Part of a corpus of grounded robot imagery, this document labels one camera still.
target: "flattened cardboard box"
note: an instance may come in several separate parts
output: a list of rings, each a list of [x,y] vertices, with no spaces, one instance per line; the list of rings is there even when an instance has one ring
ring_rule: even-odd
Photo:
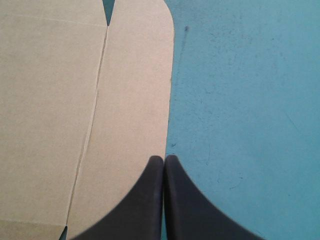
[[[0,0],[0,239],[78,235],[165,154],[163,0]]]

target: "black curved edge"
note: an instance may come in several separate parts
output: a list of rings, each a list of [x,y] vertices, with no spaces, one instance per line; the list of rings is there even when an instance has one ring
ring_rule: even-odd
[[[150,157],[140,178],[123,200],[99,222],[73,240],[159,240],[163,169],[164,162],[161,157]]]
[[[175,155],[164,162],[164,210],[168,240],[262,240],[209,202]]]

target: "dark mark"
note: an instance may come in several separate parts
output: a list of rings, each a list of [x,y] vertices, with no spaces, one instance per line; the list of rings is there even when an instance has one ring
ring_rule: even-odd
[[[180,52],[180,56],[179,56],[179,61],[178,61],[178,66],[177,66],[177,71],[176,71],[176,76],[175,76],[175,81],[176,84],[178,82],[179,79],[179,75],[180,75],[180,64],[181,64],[181,60],[182,60],[182,56],[185,52],[185,47],[186,47],[186,43],[187,43],[187,35],[189,32],[189,26],[185,26],[184,27],[184,36],[183,36],[183,40],[182,40],[182,47],[181,47],[181,52]]]
[[[221,171],[219,171],[218,179],[216,180],[218,182],[218,184],[220,183],[220,174],[221,174]]]

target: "turquoise floor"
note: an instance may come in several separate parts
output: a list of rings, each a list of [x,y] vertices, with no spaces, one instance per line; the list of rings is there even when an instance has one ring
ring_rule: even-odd
[[[320,239],[320,1],[166,3],[166,153],[253,233]]]

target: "black object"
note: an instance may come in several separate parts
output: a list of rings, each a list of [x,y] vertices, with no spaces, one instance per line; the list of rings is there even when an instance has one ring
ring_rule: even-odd
[[[163,168],[161,157],[150,157],[142,175],[124,199],[73,240],[160,240]]]
[[[164,210],[168,240],[262,240],[210,203],[174,155],[164,163]]]

